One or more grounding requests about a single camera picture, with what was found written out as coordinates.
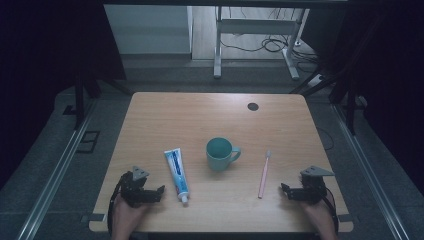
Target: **mug handle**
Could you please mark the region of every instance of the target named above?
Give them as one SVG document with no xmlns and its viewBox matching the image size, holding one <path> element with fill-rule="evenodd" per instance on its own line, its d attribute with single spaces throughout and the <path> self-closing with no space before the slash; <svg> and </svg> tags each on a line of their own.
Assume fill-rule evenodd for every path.
<svg viewBox="0 0 424 240">
<path fill-rule="evenodd" d="M 237 158 L 240 157 L 240 154 L 241 154 L 240 147 L 233 147 L 232 152 L 236 152 L 236 155 L 234 155 L 230 158 L 230 162 L 234 162 L 235 160 L 237 160 Z"/>
</svg>

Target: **cup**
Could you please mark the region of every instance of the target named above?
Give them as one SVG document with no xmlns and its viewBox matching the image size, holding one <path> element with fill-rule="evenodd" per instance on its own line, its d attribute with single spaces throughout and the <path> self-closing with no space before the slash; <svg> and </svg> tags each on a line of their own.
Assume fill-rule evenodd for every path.
<svg viewBox="0 0 424 240">
<path fill-rule="evenodd" d="M 227 169 L 230 163 L 240 157 L 240 154 L 240 147 L 233 147 L 230 141 L 222 137 L 213 138 L 206 145 L 208 165 L 215 171 L 224 171 Z"/>
</svg>

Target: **white wall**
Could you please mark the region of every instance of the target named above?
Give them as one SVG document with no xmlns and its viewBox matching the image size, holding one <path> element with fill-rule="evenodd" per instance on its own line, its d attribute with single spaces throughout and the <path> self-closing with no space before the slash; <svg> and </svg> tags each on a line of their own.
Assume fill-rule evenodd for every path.
<svg viewBox="0 0 424 240">
<path fill-rule="evenodd" d="M 121 54 L 191 53 L 191 6 L 104 8 Z"/>
</svg>

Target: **wooden table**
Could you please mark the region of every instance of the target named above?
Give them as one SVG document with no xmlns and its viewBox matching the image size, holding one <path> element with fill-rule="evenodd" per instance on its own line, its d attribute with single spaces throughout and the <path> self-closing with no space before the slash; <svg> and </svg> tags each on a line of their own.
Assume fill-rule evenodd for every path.
<svg viewBox="0 0 424 240">
<path fill-rule="evenodd" d="M 259 109 L 249 110 L 249 103 Z M 206 143 L 216 136 L 241 147 L 240 158 L 225 172 L 210 170 L 206 162 Z M 188 207 L 177 198 L 163 153 L 177 147 L 190 189 Z M 268 149 L 272 156 L 259 199 Z M 305 99 L 280 94 L 136 93 L 93 213 L 107 213 L 120 176 L 134 165 L 150 172 L 145 189 L 166 186 L 137 229 L 150 233 L 313 232 L 280 184 L 300 187 L 299 172 L 311 165 L 332 171 Z M 324 180 L 338 214 L 348 214 L 335 177 Z M 90 229 L 107 231 L 106 221 L 91 221 Z M 341 232 L 352 229 L 352 222 L 340 224 Z"/>
</svg>

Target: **toothpaste tube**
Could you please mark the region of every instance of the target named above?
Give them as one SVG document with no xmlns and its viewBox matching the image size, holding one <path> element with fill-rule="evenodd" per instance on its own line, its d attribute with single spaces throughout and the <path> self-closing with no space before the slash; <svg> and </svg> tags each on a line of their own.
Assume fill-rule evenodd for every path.
<svg viewBox="0 0 424 240">
<path fill-rule="evenodd" d="M 174 179 L 175 187 L 177 189 L 178 199 L 181 199 L 183 204 L 188 203 L 188 187 L 184 174 L 184 167 L 181 157 L 181 149 L 176 148 L 173 150 L 165 151 L 165 157 L 168 161 L 169 168 L 171 169 L 172 177 Z"/>
</svg>

